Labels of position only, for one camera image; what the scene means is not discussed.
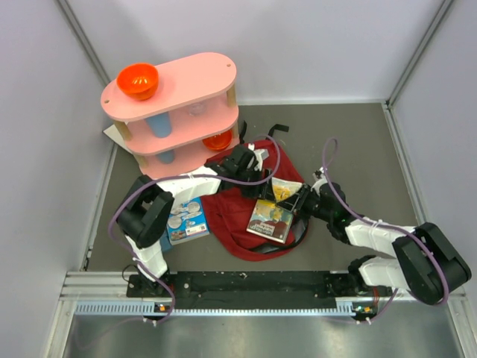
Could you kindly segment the yellow and maroon book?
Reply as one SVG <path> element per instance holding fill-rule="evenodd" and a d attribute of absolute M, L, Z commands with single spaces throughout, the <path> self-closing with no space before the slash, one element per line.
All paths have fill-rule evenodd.
<path fill-rule="evenodd" d="M 303 183 L 296 181 L 272 179 L 275 201 L 257 199 L 246 231 L 253 235 L 284 244 L 294 220 L 294 213 L 277 206 L 278 201 L 283 201 L 296 193 Z"/>

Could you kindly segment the red backpack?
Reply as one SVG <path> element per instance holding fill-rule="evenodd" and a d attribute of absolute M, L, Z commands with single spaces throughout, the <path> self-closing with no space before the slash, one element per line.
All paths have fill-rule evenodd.
<path fill-rule="evenodd" d="M 277 151 L 268 139 L 255 140 L 256 148 L 267 149 L 269 158 L 265 160 L 266 169 L 273 170 L 278 159 Z M 280 164 L 275 177 L 304 183 L 288 155 L 279 146 Z M 210 231 L 234 257 L 241 260 L 259 262 L 281 257 L 303 242 L 308 233 L 309 222 L 294 219 L 285 243 L 267 240 L 246 231 L 256 198 L 242 196 L 238 187 L 225 183 L 226 190 L 201 198 Z"/>

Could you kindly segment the blue illustrated book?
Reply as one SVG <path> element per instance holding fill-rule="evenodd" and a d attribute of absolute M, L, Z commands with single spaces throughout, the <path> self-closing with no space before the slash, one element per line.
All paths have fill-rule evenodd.
<path fill-rule="evenodd" d="M 168 217 L 166 228 L 172 245 L 209 235 L 209 226 L 200 198 L 174 207 Z"/>

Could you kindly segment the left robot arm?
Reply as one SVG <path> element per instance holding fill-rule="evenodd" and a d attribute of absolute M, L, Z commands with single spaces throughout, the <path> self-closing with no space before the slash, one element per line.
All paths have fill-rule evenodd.
<path fill-rule="evenodd" d="M 171 211 L 193 199 L 215 195 L 227 187 L 258 189 L 278 171 L 279 146 L 274 141 L 237 145 L 204 166 L 182 175 L 153 180 L 142 175 L 111 219 L 108 234 L 117 224 L 125 235 L 143 286 L 152 295 L 164 294 L 169 285 L 167 263 L 160 238 L 166 232 Z"/>

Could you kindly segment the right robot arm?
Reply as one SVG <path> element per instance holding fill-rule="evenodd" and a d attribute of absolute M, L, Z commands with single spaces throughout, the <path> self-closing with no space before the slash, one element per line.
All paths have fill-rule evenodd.
<path fill-rule="evenodd" d="M 326 222 L 338 241 L 378 252 L 350 266 L 355 271 L 347 283 L 357 295 L 374 286 L 389 286 L 436 305 L 472 277 L 470 267 L 436 224 L 393 226 L 351 213 L 340 186 L 323 178 L 313 186 L 274 179 L 271 190 L 280 207 Z"/>

